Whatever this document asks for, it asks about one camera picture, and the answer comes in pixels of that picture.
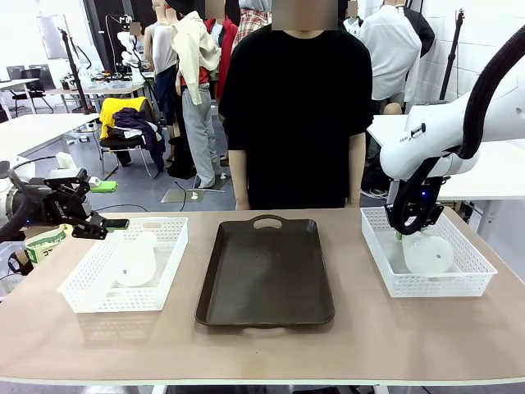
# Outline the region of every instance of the beige jacket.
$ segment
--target beige jacket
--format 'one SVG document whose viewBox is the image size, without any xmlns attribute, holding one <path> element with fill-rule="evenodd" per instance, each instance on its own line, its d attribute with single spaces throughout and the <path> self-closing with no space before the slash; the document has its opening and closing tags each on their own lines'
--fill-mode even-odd
<svg viewBox="0 0 525 394">
<path fill-rule="evenodd" d="M 199 68 L 215 70 L 219 66 L 221 52 L 196 11 L 173 25 L 171 47 L 179 55 L 179 71 L 188 85 L 193 103 L 201 104 Z"/>
</svg>

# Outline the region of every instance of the white plastic bottle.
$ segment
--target white plastic bottle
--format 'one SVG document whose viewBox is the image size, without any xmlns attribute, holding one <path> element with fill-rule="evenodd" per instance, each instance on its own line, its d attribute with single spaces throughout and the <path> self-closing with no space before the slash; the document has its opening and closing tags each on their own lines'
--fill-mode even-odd
<svg viewBox="0 0 525 394">
<path fill-rule="evenodd" d="M 454 263 L 454 251 L 449 242 L 439 236 L 418 231 L 403 236 L 404 261 L 411 273 L 436 275 L 446 273 Z"/>
<path fill-rule="evenodd" d="M 141 232 L 130 243 L 118 246 L 115 252 L 114 278 L 122 286 L 142 286 L 157 270 L 154 247 L 157 237 L 150 231 Z"/>
</svg>

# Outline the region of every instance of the white plastic basket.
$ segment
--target white plastic basket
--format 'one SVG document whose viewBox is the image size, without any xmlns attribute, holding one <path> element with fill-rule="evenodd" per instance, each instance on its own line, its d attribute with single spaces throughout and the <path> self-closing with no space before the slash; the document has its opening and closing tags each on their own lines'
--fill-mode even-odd
<svg viewBox="0 0 525 394">
<path fill-rule="evenodd" d="M 395 238 L 384 208 L 362 208 L 363 235 L 391 297 L 481 296 L 498 272 L 443 214 L 430 233 L 450 243 L 454 265 L 439 275 L 411 273 L 401 242 Z"/>
<path fill-rule="evenodd" d="M 21 275 L 8 276 L 12 272 L 9 271 L 7 265 L 9 256 L 22 249 L 25 249 L 24 242 L 6 242 L 0 245 L 0 277 L 2 278 L 0 281 L 0 301 L 3 301 L 9 293 L 15 290 L 15 287 L 24 279 Z"/>
<path fill-rule="evenodd" d="M 143 286 L 123 287 L 113 279 L 112 254 L 142 231 L 157 236 L 157 271 Z M 187 243 L 187 218 L 131 219 L 127 230 L 97 241 L 58 290 L 76 313 L 161 310 Z"/>
</svg>

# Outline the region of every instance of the plaid shirt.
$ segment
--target plaid shirt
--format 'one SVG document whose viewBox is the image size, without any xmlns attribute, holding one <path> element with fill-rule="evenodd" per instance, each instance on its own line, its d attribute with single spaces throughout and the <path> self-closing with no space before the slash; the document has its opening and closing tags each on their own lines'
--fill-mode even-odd
<svg viewBox="0 0 525 394">
<path fill-rule="evenodd" d="M 231 51 L 235 49 L 240 40 L 246 37 L 248 34 L 253 33 L 255 30 L 260 29 L 268 24 L 270 18 L 269 12 L 251 10 L 249 8 L 242 8 L 240 10 L 240 24 L 237 30 L 237 35 L 233 42 Z"/>
</svg>

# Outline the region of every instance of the table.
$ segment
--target table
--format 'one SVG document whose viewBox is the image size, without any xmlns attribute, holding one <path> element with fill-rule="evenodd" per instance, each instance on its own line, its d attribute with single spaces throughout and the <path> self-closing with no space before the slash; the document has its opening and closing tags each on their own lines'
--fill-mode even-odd
<svg viewBox="0 0 525 394">
<path fill-rule="evenodd" d="M 380 115 L 368 128 L 379 145 L 402 138 L 408 116 Z M 491 233 L 502 201 L 525 199 L 525 152 L 507 141 L 486 142 L 480 147 L 476 166 L 464 174 L 453 175 L 442 187 L 440 201 L 486 201 L 478 234 L 485 240 Z"/>
<path fill-rule="evenodd" d="M 57 288 L 94 241 L 67 239 L 0 305 L 0 379 L 20 383 L 476 385 L 525 381 L 525 286 L 452 210 L 445 215 L 499 271 L 483 297 L 391 299 L 356 208 L 275 211 L 317 222 L 336 307 L 320 328 L 211 329 L 195 322 L 220 222 L 187 217 L 189 243 L 161 312 L 74 314 Z"/>
<path fill-rule="evenodd" d="M 66 133 L 99 117 L 97 113 L 39 114 L 0 123 L 0 158 L 22 155 L 57 140 L 61 140 L 62 150 L 69 153 Z"/>
<path fill-rule="evenodd" d="M 35 82 L 36 80 L 39 80 L 38 78 L 28 78 L 27 80 L 10 80 L 9 82 L 0 82 L 0 92 L 4 90 L 13 90 L 18 87 L 23 87 L 25 90 L 25 94 L 27 95 L 27 99 L 30 102 L 31 112 L 36 113 L 36 109 L 34 108 L 33 101 L 30 99 L 30 92 L 27 89 L 27 85 L 30 82 Z M 3 97 L 2 94 L 0 94 L 0 99 L 2 100 L 2 106 L 3 109 L 6 111 L 7 119 L 11 120 L 11 113 L 9 112 L 9 107 L 7 106 L 6 99 Z"/>
<path fill-rule="evenodd" d="M 142 84 L 131 84 L 130 82 L 112 82 L 111 84 L 107 83 L 101 83 L 96 82 L 91 85 L 82 85 L 82 89 L 84 91 L 84 94 L 90 95 L 92 94 L 94 97 L 95 107 L 98 112 L 100 112 L 100 105 L 98 104 L 98 101 L 100 100 L 98 98 L 99 95 L 133 95 L 136 94 L 138 90 L 144 89 L 144 83 Z M 69 108 L 67 107 L 67 102 L 65 95 L 70 94 L 73 96 L 80 95 L 78 90 L 65 90 L 65 89 L 53 89 L 46 91 L 46 94 L 59 94 L 62 98 L 62 103 L 64 104 L 64 107 L 66 107 L 66 111 L 69 112 Z"/>
</svg>

